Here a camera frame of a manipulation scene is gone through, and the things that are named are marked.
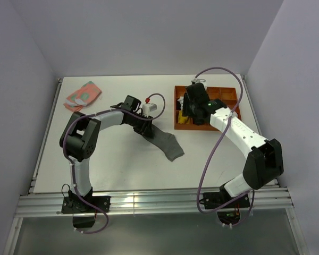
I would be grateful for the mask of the white black striped sock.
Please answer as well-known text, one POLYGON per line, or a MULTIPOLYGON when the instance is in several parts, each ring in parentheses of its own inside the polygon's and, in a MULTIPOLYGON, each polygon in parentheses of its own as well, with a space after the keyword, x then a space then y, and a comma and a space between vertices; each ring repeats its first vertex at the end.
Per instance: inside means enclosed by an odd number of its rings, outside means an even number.
POLYGON ((183 109, 184 98, 180 97, 176 100, 176 110, 181 111, 183 109))

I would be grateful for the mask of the grey sock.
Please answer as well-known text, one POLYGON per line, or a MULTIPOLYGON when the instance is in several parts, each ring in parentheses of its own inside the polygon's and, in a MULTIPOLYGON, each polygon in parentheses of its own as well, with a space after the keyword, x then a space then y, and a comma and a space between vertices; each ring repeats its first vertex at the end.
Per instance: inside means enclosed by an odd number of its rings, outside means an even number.
POLYGON ((154 137, 147 138, 147 140, 159 148, 170 162, 173 162, 175 159, 184 155, 184 151, 174 134, 164 132, 154 125, 152 130, 154 137))

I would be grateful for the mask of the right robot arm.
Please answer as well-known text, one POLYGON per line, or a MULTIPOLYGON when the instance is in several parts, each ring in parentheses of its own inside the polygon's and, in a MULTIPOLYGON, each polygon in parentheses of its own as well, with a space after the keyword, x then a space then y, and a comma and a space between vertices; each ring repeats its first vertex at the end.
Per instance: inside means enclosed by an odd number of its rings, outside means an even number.
POLYGON ((250 129, 222 100, 210 99, 202 83, 186 87, 182 115, 192 118, 194 125, 209 123, 221 131, 246 158, 242 173, 222 187, 219 197, 223 206, 233 206, 242 193, 258 190, 283 174, 278 140, 268 140, 250 129))

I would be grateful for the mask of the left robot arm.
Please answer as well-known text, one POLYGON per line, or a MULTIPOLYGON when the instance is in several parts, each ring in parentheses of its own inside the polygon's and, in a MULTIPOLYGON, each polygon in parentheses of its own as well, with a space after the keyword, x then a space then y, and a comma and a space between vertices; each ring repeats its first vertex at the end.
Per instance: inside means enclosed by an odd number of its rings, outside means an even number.
POLYGON ((89 176, 89 160, 96 149, 100 131, 126 124, 145 138, 153 138, 152 117, 157 105, 147 98, 145 103, 133 96, 127 96, 124 102, 111 106, 97 114, 86 115, 74 112, 60 138, 60 146, 70 163, 70 195, 76 195, 74 206, 80 212, 92 208, 93 187, 89 176))

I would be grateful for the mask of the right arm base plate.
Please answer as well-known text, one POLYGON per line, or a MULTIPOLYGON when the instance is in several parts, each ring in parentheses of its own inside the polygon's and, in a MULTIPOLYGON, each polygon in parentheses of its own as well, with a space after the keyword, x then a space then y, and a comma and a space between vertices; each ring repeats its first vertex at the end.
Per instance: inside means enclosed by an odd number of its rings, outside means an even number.
MULTIPOLYGON (((222 192, 204 192, 203 197, 199 200, 199 203, 204 206, 204 209, 211 210, 223 205, 231 199, 232 198, 230 196, 222 192)), ((249 208, 249 206, 249 196, 245 194, 243 197, 231 202, 223 208, 240 209, 249 208)))

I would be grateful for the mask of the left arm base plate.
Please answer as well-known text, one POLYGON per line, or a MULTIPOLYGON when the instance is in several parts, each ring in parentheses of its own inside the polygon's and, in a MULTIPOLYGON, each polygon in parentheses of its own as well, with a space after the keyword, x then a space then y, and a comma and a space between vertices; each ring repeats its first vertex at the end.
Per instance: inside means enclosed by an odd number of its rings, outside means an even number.
MULTIPOLYGON (((104 212, 109 212, 110 196, 93 196, 90 203, 104 212)), ((98 210, 82 202, 78 198, 65 197, 61 209, 62 214, 97 213, 98 210)))

